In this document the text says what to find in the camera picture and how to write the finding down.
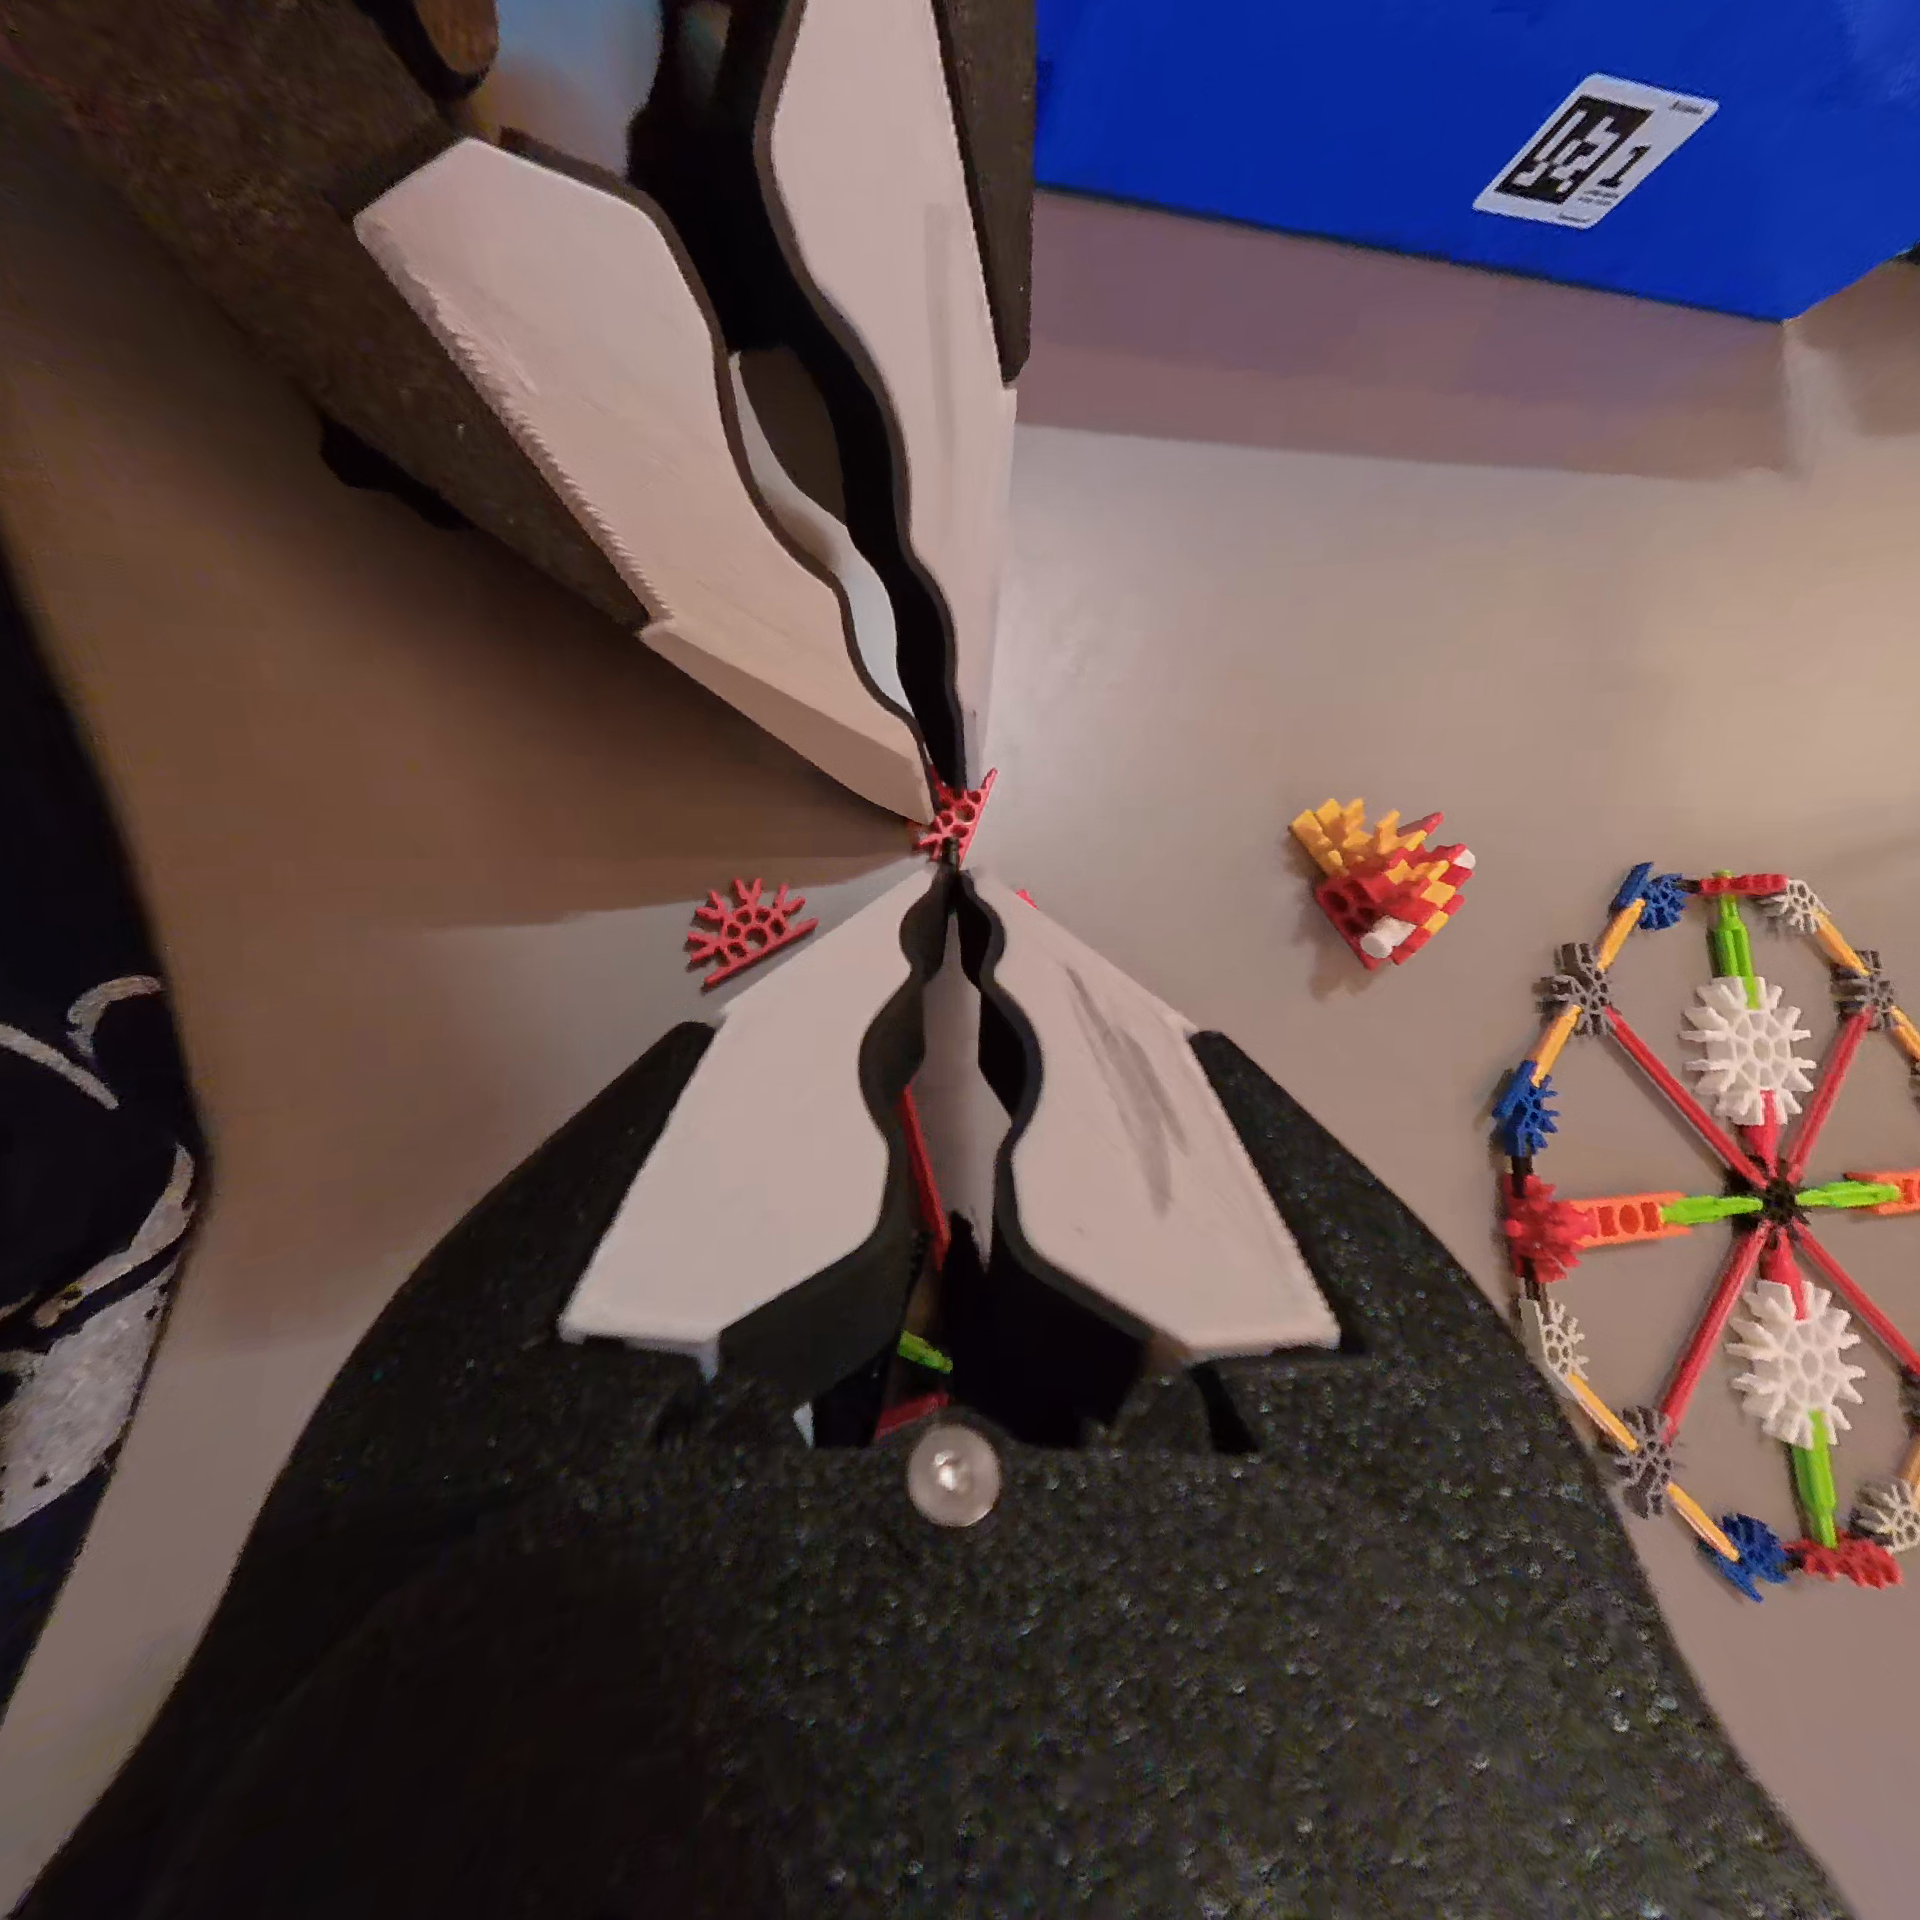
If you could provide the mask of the dark printed clothing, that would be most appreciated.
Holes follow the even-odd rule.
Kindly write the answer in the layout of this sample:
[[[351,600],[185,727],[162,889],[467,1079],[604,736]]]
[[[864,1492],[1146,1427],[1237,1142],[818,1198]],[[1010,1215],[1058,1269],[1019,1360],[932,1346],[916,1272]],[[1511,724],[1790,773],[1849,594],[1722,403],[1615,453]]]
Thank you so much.
[[[205,1188],[169,985],[2,563],[2,1700],[113,1477]]]

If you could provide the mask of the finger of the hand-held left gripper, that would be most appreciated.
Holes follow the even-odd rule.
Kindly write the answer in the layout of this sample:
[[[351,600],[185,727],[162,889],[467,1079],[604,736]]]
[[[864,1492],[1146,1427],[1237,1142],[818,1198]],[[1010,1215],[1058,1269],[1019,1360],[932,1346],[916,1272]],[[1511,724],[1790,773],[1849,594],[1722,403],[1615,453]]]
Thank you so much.
[[[899,617],[786,472],[660,208],[461,137],[352,230],[647,610],[640,637],[916,819]]]
[[[973,786],[1022,368],[1022,8],[788,4],[755,136],[903,700]]]

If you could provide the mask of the white printed tag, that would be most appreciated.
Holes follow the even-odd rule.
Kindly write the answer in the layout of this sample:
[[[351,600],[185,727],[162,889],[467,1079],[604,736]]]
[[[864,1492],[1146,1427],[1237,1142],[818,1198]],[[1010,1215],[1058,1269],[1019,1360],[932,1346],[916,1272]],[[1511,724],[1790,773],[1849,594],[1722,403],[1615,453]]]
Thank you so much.
[[[1710,97],[1591,73],[1473,205],[1495,218],[1597,228],[1716,112]]]

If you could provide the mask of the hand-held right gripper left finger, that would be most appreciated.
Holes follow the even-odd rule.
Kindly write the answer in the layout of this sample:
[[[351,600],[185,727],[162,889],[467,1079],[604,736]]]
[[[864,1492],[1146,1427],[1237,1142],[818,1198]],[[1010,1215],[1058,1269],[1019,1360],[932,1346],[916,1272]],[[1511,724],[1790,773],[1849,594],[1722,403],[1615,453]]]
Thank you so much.
[[[569,1300],[565,1340],[709,1373],[856,1373],[896,1346],[925,1058],[957,874],[931,867],[734,996]]]

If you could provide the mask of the blue box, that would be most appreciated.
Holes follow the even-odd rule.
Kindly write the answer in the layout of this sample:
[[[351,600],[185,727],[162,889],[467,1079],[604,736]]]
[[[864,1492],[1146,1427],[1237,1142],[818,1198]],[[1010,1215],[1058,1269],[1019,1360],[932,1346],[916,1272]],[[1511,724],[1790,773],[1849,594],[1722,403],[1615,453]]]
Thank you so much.
[[[1919,236],[1914,2],[1042,2],[1039,182],[1789,322]],[[1591,75],[1715,117],[1586,230],[1477,195]]]

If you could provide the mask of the red half-round toy connector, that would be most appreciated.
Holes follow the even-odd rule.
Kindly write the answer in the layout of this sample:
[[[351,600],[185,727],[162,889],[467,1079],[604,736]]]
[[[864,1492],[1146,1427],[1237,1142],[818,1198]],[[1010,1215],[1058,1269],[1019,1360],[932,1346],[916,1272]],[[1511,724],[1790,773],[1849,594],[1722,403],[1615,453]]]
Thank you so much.
[[[685,936],[687,969],[701,974],[701,989],[712,994],[810,937],[816,927],[805,896],[793,893],[784,881],[768,889],[762,875],[734,875],[727,889],[712,887],[694,906]]]
[[[916,827],[915,851],[922,851],[932,861],[963,867],[995,786],[997,770],[988,770],[981,786],[955,786],[935,775],[931,819]]]

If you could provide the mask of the colourful construction toy wheel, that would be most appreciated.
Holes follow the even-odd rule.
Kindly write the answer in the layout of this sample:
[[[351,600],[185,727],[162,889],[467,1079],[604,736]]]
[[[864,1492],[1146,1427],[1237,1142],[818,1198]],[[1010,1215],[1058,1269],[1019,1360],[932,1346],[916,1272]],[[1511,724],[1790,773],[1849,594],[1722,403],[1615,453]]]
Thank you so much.
[[[1633,937],[1702,917],[1708,974],[1693,989],[1678,1066],[1628,1019],[1616,992]],[[1844,937],[1799,878],[1718,869],[1621,881],[1592,941],[1556,949],[1542,1025],[1492,1101],[1501,1238],[1523,1344],[1610,1456],[1640,1520],[1675,1517],[1740,1595],[1796,1578],[1892,1590],[1916,1559],[1916,1333],[1824,1241],[1824,1218],[1916,1220],[1916,1167],[1817,1180],[1817,1154],[1861,1052],[1885,1036],[1916,1084],[1916,1021],[1877,951]],[[1705,1152],[1710,1192],[1566,1195],[1542,1176],[1558,1130],[1554,1068],[1574,1040],[1608,1045]],[[1613,1404],[1556,1292],[1582,1258],[1729,1236],[1661,1393]],[[1710,1511],[1678,1480],[1683,1435],[1713,1362],[1732,1366],[1740,1411],[1787,1454],[1799,1532]]]

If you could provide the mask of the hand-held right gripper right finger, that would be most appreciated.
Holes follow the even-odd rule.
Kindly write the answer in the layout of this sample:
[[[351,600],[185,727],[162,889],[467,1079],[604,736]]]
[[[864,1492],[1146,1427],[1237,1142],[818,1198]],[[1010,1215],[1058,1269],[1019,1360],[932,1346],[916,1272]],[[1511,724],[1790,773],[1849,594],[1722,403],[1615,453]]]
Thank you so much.
[[[1192,1048],[1197,1025],[990,875],[955,893],[979,1068],[1010,1128],[999,1241],[1192,1360],[1332,1350],[1340,1326]]]

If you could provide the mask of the red yellow connector stack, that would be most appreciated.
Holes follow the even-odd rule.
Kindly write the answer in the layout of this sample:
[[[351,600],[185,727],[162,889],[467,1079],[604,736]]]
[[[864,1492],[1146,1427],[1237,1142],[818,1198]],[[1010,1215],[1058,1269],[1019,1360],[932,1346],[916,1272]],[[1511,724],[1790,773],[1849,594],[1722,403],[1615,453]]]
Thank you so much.
[[[1400,965],[1459,914],[1477,853],[1440,837],[1442,812],[1402,821],[1366,804],[1329,799],[1300,812],[1290,832],[1319,867],[1315,902],[1359,961]]]

